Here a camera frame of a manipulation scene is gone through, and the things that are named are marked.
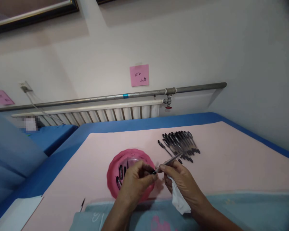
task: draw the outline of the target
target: blue mattress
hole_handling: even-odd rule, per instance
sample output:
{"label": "blue mattress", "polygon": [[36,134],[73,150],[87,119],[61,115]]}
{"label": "blue mattress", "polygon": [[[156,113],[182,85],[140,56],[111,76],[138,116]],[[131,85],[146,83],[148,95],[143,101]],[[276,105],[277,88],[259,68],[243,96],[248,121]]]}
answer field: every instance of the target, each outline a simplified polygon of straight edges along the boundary
{"label": "blue mattress", "polygon": [[47,156],[51,156],[63,142],[70,137],[78,127],[75,125],[60,125],[42,127],[36,132],[26,132]]}
{"label": "blue mattress", "polygon": [[40,167],[38,167],[15,192],[13,192],[0,204],[0,218],[15,199],[42,195],[90,133],[170,128],[211,124],[219,121],[229,124],[237,130],[249,135],[250,137],[262,142],[271,149],[289,158],[289,152],[285,149],[267,141],[266,139],[263,139],[262,137],[216,113],[199,113],[139,120],[83,124]]}

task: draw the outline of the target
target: pink sticky note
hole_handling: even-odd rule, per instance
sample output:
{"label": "pink sticky note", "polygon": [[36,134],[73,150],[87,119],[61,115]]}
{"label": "pink sticky note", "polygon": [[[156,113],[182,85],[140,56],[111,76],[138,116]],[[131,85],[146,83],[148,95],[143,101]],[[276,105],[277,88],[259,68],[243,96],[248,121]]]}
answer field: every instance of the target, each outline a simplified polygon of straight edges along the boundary
{"label": "pink sticky note", "polygon": [[132,87],[149,85],[149,65],[133,66],[129,68]]}
{"label": "pink sticky note", "polygon": [[0,90],[0,104],[1,105],[14,104],[11,98],[3,90]]}

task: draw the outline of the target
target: white cloth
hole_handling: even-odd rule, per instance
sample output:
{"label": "white cloth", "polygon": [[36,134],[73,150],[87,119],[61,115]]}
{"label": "white cloth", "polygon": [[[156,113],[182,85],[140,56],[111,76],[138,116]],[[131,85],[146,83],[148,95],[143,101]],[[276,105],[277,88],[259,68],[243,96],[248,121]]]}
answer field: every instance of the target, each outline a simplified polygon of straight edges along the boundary
{"label": "white cloth", "polygon": [[176,182],[170,176],[169,179],[172,180],[172,204],[173,206],[183,215],[184,213],[190,213],[190,206],[183,198]]}

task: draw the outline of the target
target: power cord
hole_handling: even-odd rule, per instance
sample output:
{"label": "power cord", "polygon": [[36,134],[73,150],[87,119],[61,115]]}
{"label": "power cord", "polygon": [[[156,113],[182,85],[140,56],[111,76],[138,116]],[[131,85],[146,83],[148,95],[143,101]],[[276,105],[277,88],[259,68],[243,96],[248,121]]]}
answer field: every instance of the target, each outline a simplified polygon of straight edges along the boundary
{"label": "power cord", "polygon": [[47,114],[47,113],[46,113],[45,111],[43,111],[42,109],[37,108],[36,105],[32,102],[32,99],[30,98],[30,96],[28,95],[28,92],[29,92],[29,91],[32,91],[32,90],[29,90],[26,86],[22,86],[21,89],[23,90],[24,93],[26,93],[26,96],[27,96],[28,99],[30,100],[31,105],[34,106],[36,109],[38,109],[41,113],[43,113],[44,115],[46,115],[46,116],[48,116],[48,117],[50,117],[50,118],[53,118],[53,119],[55,119],[55,120],[57,120],[57,121],[60,121],[61,123],[65,124],[65,125],[68,125],[67,123],[64,123],[62,120],[59,120],[59,119],[57,119],[56,117],[53,117],[53,116]]}

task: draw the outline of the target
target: picture frame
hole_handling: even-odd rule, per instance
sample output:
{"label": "picture frame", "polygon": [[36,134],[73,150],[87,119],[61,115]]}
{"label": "picture frame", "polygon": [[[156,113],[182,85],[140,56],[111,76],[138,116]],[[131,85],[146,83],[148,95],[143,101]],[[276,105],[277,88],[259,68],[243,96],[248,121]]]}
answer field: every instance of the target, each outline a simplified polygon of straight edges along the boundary
{"label": "picture frame", "polygon": [[76,0],[34,1],[0,0],[0,33],[79,11]]}

